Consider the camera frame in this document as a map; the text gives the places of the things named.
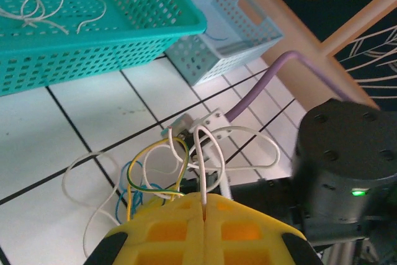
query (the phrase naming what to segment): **yellow-green wire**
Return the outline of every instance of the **yellow-green wire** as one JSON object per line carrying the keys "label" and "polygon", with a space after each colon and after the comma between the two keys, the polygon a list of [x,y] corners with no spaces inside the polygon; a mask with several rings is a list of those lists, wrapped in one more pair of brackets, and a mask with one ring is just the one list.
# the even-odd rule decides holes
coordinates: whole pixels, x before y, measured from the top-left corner
{"label": "yellow-green wire", "polygon": [[[186,145],[186,143],[177,137],[173,137],[172,138],[174,141],[180,143],[184,149],[185,149],[185,159],[184,159],[184,164],[182,166],[182,171],[175,183],[175,190],[179,188],[182,178],[186,172],[187,169],[187,164],[189,163],[189,149]],[[132,167],[134,167],[134,164],[136,163],[136,161],[142,156],[144,155],[147,151],[149,151],[150,149],[163,144],[163,143],[167,143],[168,142],[168,138],[165,138],[163,140],[157,141],[156,143],[153,143],[152,145],[147,146],[145,149],[141,150],[132,160],[131,164],[128,167],[127,170],[127,180],[128,180],[128,187],[127,187],[127,194],[128,194],[128,202],[127,202],[127,220],[131,219],[131,207],[132,207],[132,196],[131,196],[131,187],[133,187],[134,189],[137,189],[140,192],[149,192],[149,193],[161,193],[161,194],[169,194],[171,195],[171,200],[174,198],[175,195],[184,195],[181,192],[172,190],[172,189],[144,189],[143,187],[137,186],[136,184],[134,184],[132,182],[131,179],[131,171],[132,171]]]}

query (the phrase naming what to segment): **green led light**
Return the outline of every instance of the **green led light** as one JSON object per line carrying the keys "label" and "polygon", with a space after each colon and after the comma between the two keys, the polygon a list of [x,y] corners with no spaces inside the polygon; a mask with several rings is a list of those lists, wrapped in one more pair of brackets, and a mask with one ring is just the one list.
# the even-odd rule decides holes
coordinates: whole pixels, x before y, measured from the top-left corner
{"label": "green led light", "polygon": [[366,191],[352,191],[352,195],[356,196],[356,197],[360,197],[362,195],[366,195],[367,192]]}

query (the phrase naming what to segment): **black cylindrical motor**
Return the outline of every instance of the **black cylindrical motor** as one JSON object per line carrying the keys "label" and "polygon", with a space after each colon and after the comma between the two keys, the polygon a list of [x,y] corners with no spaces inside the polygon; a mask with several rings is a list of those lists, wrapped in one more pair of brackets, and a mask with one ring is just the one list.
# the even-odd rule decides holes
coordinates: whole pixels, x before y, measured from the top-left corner
{"label": "black cylindrical motor", "polygon": [[292,184],[311,216],[358,222],[379,208],[396,182],[396,113],[330,100],[305,115]]}

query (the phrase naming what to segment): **plastic basket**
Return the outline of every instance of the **plastic basket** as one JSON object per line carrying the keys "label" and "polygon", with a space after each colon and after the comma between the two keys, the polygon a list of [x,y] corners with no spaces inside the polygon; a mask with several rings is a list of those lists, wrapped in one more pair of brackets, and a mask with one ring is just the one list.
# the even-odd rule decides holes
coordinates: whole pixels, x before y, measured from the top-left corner
{"label": "plastic basket", "polygon": [[[0,0],[0,7],[19,14],[24,0]],[[55,10],[60,0],[42,0]],[[203,14],[191,0],[104,0],[103,18],[82,27],[103,11],[98,0],[65,0],[48,18],[69,30],[69,35],[49,24],[0,17],[0,95],[47,86],[93,74],[148,63],[178,38],[202,33]],[[29,1],[26,12],[32,12]]]}
{"label": "plastic basket", "polygon": [[166,51],[191,85],[258,58],[283,37],[253,0],[245,2],[261,18],[259,24],[240,8],[240,0],[193,1],[207,18],[207,31],[202,35],[183,37]]}

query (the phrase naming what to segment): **white tile floor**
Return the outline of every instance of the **white tile floor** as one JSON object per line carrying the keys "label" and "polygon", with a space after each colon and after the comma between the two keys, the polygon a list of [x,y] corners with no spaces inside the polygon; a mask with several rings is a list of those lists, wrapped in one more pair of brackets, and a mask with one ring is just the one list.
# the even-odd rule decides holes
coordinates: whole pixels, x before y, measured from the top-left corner
{"label": "white tile floor", "polygon": [[[62,195],[65,168],[88,151],[108,151],[118,163],[160,139],[160,131],[183,112],[203,117],[233,107],[267,68],[262,60],[191,88],[167,58],[114,72],[0,97],[0,262],[82,265],[82,235],[90,210]],[[261,130],[282,147],[280,164],[269,170],[230,171],[231,184],[284,177],[297,127],[305,110],[274,78],[233,124]],[[268,144],[235,132],[222,140],[229,167],[268,163]],[[165,150],[151,158],[153,167],[171,169]],[[68,187],[80,200],[97,204],[111,190],[117,173],[105,158],[90,159],[71,172]],[[133,173],[139,180],[139,168]],[[175,177],[153,182],[169,185]],[[106,209],[114,212],[117,196]],[[120,214],[125,214],[124,206]],[[89,229],[92,250],[113,224],[99,215]]]}

